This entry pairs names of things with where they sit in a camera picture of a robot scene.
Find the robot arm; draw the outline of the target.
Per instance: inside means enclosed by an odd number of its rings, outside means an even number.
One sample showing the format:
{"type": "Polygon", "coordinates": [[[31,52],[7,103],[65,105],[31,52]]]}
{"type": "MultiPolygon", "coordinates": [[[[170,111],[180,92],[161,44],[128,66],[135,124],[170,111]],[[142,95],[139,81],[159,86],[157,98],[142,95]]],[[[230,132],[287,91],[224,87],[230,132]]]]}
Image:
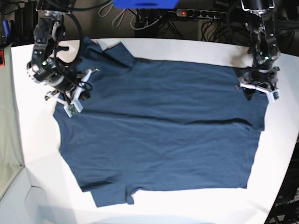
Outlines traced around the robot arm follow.
{"type": "Polygon", "coordinates": [[[261,92],[277,89],[278,67],[273,64],[280,56],[275,32],[275,1],[242,0],[242,9],[249,13],[245,22],[250,32],[249,54],[253,57],[252,67],[240,80],[240,86],[261,92]]]}
{"type": "Polygon", "coordinates": [[[40,0],[36,10],[40,14],[33,32],[34,46],[27,72],[36,83],[44,83],[62,94],[71,93],[79,84],[79,79],[72,74],[78,65],[83,31],[77,18],[72,14],[73,0],[40,0]],[[68,47],[59,46],[65,35],[64,16],[69,16],[75,23],[79,35],[79,49],[72,62],[64,62],[57,57],[59,51],[68,51],[68,47]]]}

